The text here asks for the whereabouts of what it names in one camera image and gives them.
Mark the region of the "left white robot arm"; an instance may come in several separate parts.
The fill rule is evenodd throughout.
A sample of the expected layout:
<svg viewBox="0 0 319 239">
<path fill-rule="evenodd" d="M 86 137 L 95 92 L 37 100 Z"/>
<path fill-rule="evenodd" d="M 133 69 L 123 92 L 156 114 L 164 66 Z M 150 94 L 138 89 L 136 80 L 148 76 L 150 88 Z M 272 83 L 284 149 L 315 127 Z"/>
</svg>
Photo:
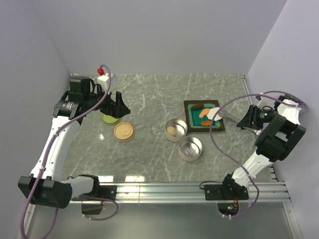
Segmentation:
<svg viewBox="0 0 319 239">
<path fill-rule="evenodd" d="M 18 187 L 28 202 L 64 209 L 71 199 L 84 195 L 96 200 L 101 194 L 98 176 L 81 174 L 74 179 L 63 180 L 63 165 L 83 118 L 91 111 L 100 111 L 113 118 L 130 114 L 121 92 L 115 99 L 108 87 L 116 79 L 114 74 L 103 74 L 93 81 L 85 76 L 73 76 L 69 90 L 54 106 L 53 119 L 45 148 L 29 176 L 22 176 Z"/>
</svg>

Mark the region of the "metal tongs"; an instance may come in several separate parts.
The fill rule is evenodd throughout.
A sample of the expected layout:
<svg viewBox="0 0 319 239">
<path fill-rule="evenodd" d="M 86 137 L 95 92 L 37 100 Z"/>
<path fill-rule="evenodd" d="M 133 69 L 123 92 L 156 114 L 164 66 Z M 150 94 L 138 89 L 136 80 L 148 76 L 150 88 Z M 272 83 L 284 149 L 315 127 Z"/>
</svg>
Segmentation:
<svg viewBox="0 0 319 239">
<path fill-rule="evenodd" d="M 233 123 L 239 123 L 240 119 L 237 118 L 235 115 L 232 115 L 231 113 L 229 113 L 227 110 L 221 110 L 218 115 L 220 117 L 222 117 L 223 119 L 227 119 L 232 121 Z M 255 134 L 256 136 L 259 136 L 261 134 L 261 130 L 257 130 L 257 129 L 253 129 L 253 128 L 248 128 L 248 127 L 241 127 L 242 130 L 247 130 L 253 134 Z"/>
</svg>

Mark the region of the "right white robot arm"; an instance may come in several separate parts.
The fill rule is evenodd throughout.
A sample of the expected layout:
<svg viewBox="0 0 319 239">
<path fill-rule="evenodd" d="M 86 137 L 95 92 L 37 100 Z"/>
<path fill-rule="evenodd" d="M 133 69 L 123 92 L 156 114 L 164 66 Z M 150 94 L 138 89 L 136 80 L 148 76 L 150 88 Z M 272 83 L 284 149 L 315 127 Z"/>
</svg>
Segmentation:
<svg viewBox="0 0 319 239">
<path fill-rule="evenodd" d="M 247 200 L 250 179 L 276 161 L 283 161 L 288 157 L 306 133 L 306 128 L 299 121 L 299 113 L 304 106 L 300 99 L 284 94 L 268 110 L 255 105 L 248 108 L 237 127 L 262 132 L 255 141 L 256 151 L 242 167 L 224 178 L 220 186 L 223 198 Z"/>
</svg>

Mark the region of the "beige round bun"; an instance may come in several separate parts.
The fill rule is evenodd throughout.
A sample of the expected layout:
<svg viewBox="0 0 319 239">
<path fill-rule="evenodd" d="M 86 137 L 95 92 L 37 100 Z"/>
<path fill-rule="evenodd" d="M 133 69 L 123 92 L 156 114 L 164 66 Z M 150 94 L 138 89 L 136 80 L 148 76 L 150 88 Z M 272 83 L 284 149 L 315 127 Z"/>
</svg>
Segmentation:
<svg viewBox="0 0 319 239">
<path fill-rule="evenodd" d="M 166 131 L 169 135 L 176 136 L 176 128 L 174 126 L 167 127 Z"/>
</svg>

